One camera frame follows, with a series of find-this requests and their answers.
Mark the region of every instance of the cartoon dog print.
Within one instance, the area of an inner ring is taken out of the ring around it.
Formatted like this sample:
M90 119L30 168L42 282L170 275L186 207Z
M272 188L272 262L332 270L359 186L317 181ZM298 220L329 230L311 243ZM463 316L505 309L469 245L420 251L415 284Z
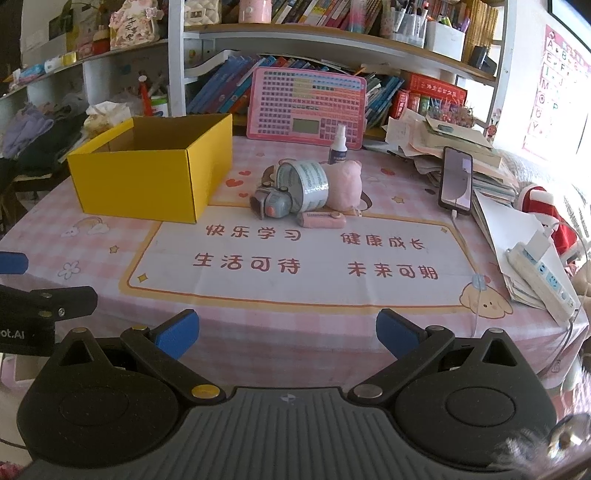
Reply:
M460 303L472 312L487 319L501 319L505 315L513 314L513 307L503 296L487 283L490 278L474 275L472 283L466 285L460 295Z
M76 222L72 228L62 233L62 237L76 236L80 232L86 232L87 235L97 235L107 233L109 226L103 223L100 217L86 217Z

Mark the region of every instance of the yellow cardboard box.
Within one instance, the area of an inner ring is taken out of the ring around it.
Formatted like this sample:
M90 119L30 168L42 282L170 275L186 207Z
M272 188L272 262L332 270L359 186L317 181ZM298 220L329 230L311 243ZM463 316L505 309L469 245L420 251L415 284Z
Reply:
M68 164L84 213L195 223L232 166L232 115L132 118Z

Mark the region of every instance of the smartphone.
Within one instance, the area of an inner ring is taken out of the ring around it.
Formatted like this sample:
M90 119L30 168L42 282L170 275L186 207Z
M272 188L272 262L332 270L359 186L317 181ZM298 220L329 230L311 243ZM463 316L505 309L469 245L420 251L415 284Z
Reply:
M439 188L439 205L459 213L472 208L472 172L474 160L470 154L445 147Z

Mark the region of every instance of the red box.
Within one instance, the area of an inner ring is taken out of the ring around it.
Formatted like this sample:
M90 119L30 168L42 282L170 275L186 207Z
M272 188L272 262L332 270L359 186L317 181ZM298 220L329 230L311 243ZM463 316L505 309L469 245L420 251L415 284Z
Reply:
M413 93L420 93L438 100L464 105L468 92L442 80L427 77L413 72L403 72L404 88Z
M394 101L390 107L390 112L388 114L389 116L395 119L399 119L402 116L402 113L408 106L409 94L410 92L408 90L399 90L396 92L396 96L394 97Z

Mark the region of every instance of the tape roll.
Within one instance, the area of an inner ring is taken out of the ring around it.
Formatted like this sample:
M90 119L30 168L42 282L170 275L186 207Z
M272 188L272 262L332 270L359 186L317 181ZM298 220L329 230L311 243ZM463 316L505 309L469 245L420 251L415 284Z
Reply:
M283 160L277 170L275 185L287 187L293 200L291 213L322 208L329 197L329 181L316 161Z

